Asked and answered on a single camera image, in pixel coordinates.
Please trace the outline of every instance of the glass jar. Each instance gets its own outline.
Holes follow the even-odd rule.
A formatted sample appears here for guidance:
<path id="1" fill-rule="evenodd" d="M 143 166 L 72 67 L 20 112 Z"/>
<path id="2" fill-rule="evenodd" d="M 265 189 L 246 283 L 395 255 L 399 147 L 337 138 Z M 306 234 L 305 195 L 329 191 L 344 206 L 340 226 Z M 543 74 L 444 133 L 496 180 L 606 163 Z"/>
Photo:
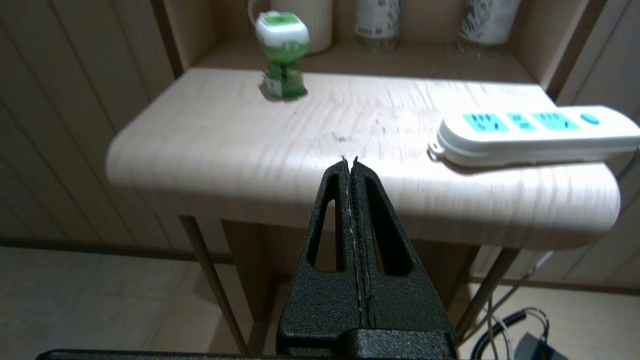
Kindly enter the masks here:
<path id="1" fill-rule="evenodd" d="M 468 0 L 458 49 L 478 58 L 506 50 L 520 0 Z"/>
<path id="2" fill-rule="evenodd" d="M 358 0 L 356 47 L 371 52 L 393 51 L 400 39 L 401 0 Z"/>

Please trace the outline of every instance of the wooden shelf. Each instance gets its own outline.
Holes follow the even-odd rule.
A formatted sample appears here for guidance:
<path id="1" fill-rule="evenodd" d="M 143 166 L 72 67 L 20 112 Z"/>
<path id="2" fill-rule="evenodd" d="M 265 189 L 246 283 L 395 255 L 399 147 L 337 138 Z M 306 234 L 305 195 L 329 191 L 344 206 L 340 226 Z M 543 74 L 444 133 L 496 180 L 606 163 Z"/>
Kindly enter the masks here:
<path id="1" fill-rule="evenodd" d="M 262 70 L 267 58 L 254 39 L 226 40 L 195 67 Z M 308 73 L 393 76 L 536 84 L 512 57 L 477 59 L 451 44 L 401 44 L 393 53 L 366 53 L 351 42 L 338 42 L 324 53 L 301 62 Z"/>

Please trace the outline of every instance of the black device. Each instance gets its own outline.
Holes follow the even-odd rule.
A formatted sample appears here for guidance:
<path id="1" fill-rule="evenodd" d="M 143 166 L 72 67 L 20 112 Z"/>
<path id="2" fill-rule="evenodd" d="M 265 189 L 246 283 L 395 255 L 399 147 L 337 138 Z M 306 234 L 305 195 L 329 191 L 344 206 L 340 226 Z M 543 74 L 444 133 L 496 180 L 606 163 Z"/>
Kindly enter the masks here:
<path id="1" fill-rule="evenodd" d="M 336 272 L 314 265 L 335 201 Z M 278 323 L 277 358 L 456 359 L 456 333 L 380 179 L 356 158 L 324 173 Z M 37 360 L 223 360 L 269 356 L 53 350 Z"/>

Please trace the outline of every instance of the wooden wall panel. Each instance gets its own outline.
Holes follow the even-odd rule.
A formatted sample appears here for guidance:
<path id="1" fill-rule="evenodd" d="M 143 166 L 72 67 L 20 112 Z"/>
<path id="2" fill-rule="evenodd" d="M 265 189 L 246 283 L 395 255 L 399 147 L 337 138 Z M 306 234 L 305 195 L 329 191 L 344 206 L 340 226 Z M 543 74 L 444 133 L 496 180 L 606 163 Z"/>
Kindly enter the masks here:
<path id="1" fill-rule="evenodd" d="M 15 216 L 15 214 L 0 200 L 0 237 L 3 238 L 34 238 L 29 229 Z"/>
<path id="2" fill-rule="evenodd" d="M 0 198 L 29 229 L 40 239 L 66 240 L 51 216 L 31 194 L 22 181 L 0 160 Z"/>
<path id="3" fill-rule="evenodd" d="M 210 0 L 217 13 L 220 33 L 226 37 L 247 37 L 253 31 L 246 15 L 246 0 Z M 402 41 L 455 42 L 467 0 L 403 0 Z M 254 14 L 269 9 L 268 0 L 259 0 Z M 333 37 L 351 41 L 354 38 L 355 0 L 333 1 Z"/>
<path id="4" fill-rule="evenodd" d="M 511 264 L 509 270 L 507 270 L 507 273 L 504 274 L 504 277 L 507 279 L 519 279 L 523 277 L 542 255 L 544 255 L 544 252 L 533 250 L 521 251 L 513 264 Z"/>
<path id="5" fill-rule="evenodd" d="M 588 0 L 534 0 L 515 44 L 518 61 L 547 89 Z"/>
<path id="6" fill-rule="evenodd" d="M 113 0 L 113 4 L 151 101 L 174 80 L 151 2 Z"/>
<path id="7" fill-rule="evenodd" d="M 191 242 L 189 242 L 189 237 L 185 233 L 179 217 L 175 216 L 175 214 L 163 213 L 158 213 L 157 217 L 166 233 L 166 237 L 168 238 L 172 249 L 184 251 L 193 250 Z"/>
<path id="8" fill-rule="evenodd" d="M 102 104 L 103 108 L 96 106 L 91 111 L 106 113 L 106 117 L 102 114 L 101 121 L 111 123 L 117 133 L 150 99 L 113 3 L 52 0 L 51 4 L 76 52 L 78 65 L 86 72 Z"/>
<path id="9" fill-rule="evenodd" d="M 640 288 L 640 252 L 636 251 L 633 257 L 616 271 L 609 281 L 613 285 Z"/>
<path id="10" fill-rule="evenodd" d="M 630 0 L 613 0 L 607 1 L 602 9 L 602 13 L 595 26 L 591 30 L 591 34 L 584 44 L 580 56 L 578 57 L 571 73 L 565 81 L 560 94 L 556 100 L 559 106 L 573 105 L 576 96 L 580 92 L 584 80 L 589 76 L 589 72 L 593 65 L 598 61 L 602 54 L 602 49 L 609 41 L 609 37 L 616 29 L 620 17 L 626 10 Z"/>
<path id="11" fill-rule="evenodd" d="M 88 104 L 92 104 L 87 106 L 87 111 L 94 114 L 95 122 L 90 140 L 99 142 L 100 149 L 88 156 L 98 178 L 137 244 L 169 247 L 157 217 L 130 204 L 118 190 L 112 189 L 104 174 L 106 151 L 115 133 L 150 102 L 116 9 L 108 0 L 53 1 L 52 5 L 77 56 L 76 66 L 84 69 L 84 82 L 94 91 L 82 96 L 93 98 L 87 99 Z M 73 115 L 69 116 L 71 121 L 80 120 L 72 118 Z"/>
<path id="12" fill-rule="evenodd" d="M 6 17 L 15 16 L 15 13 L 5 11 L 6 4 L 7 2 L 0 2 L 3 21 Z M 32 23 L 25 20 L 23 24 Z M 31 38 L 29 42 L 33 44 L 36 41 Z M 54 61 L 55 51 L 36 52 L 44 59 L 42 53 L 47 54 L 47 61 Z M 0 67 L 0 98 L 8 110 L 69 190 L 101 239 L 131 244 L 129 233 L 123 227 L 87 160 L 5 31 L 0 31 L 0 58 L 3 59 L 3 66 Z"/>
<path id="13" fill-rule="evenodd" d="M 244 3 L 244 0 L 226 2 Z M 188 69 L 218 41 L 209 0 L 164 0 L 182 68 Z"/>
<path id="14" fill-rule="evenodd" d="M 155 215 L 129 204 L 110 186 L 104 173 L 104 158 L 115 129 L 124 127 L 149 102 L 115 9 L 109 2 L 69 5 L 75 5 L 73 9 L 79 13 L 70 15 L 68 29 L 59 22 L 61 14 L 45 2 L 6 8 L 5 13 L 17 17 L 7 16 L 4 21 L 106 196 L 107 203 L 100 209 L 107 213 L 113 231 L 103 240 L 169 247 Z M 86 28 L 78 28 L 73 15 L 81 16 Z M 24 26 L 16 18 L 38 25 Z M 42 53 L 51 55 L 43 58 L 39 56 Z M 91 77 L 96 73 L 107 75 L 111 81 L 104 81 L 105 76 Z M 60 84 L 65 84 L 66 91 L 58 90 Z"/>
<path id="15" fill-rule="evenodd" d="M 620 216 L 613 229 L 599 242 L 591 246 L 589 252 L 573 268 L 566 279 L 599 284 L 605 284 L 611 279 L 620 266 L 624 265 L 640 249 L 638 218 L 640 218 L 640 201 L 637 200 L 627 212 Z"/>
<path id="16" fill-rule="evenodd" d="M 554 253 L 545 266 L 538 269 L 531 279 L 548 282 L 563 281 L 588 250 L 588 247 L 581 247 Z"/>
<path id="17" fill-rule="evenodd" d="M 480 247 L 480 250 L 476 255 L 476 259 L 474 260 L 474 263 L 471 264 L 471 269 L 469 269 L 472 275 L 482 274 L 484 263 L 486 262 L 487 258 L 491 254 L 491 250 L 492 248 L 489 246 Z"/>
<path id="18" fill-rule="evenodd" d="M 99 242 L 89 221 L 31 140 L 0 104 L 0 158 L 31 190 L 69 240 Z"/>

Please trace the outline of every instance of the table top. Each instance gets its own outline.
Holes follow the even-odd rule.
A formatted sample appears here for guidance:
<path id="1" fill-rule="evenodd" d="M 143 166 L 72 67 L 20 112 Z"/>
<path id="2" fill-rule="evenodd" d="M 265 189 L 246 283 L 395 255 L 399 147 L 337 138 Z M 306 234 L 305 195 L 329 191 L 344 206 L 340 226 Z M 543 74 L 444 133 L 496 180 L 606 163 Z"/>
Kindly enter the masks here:
<path id="1" fill-rule="evenodd" d="M 163 211 L 306 227 L 324 170 L 358 156 L 412 238 L 565 249 L 618 217 L 603 163 L 471 170 L 429 158 L 445 110 L 554 107 L 512 57 L 338 45 L 304 61 L 309 93 L 286 102 L 265 95 L 264 64 L 253 42 L 219 45 L 118 134 L 111 182 Z"/>

